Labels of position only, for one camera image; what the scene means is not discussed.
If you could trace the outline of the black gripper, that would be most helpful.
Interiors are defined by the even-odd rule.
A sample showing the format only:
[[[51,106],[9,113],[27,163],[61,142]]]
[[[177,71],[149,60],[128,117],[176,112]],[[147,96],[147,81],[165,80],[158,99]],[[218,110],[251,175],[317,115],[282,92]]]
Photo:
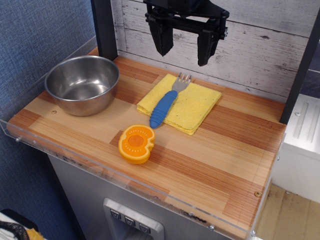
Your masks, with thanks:
[[[197,57],[200,67],[215,54],[218,39],[228,34],[229,12],[210,0],[144,0],[146,21],[156,47],[165,56],[174,46],[173,29],[198,34]]]

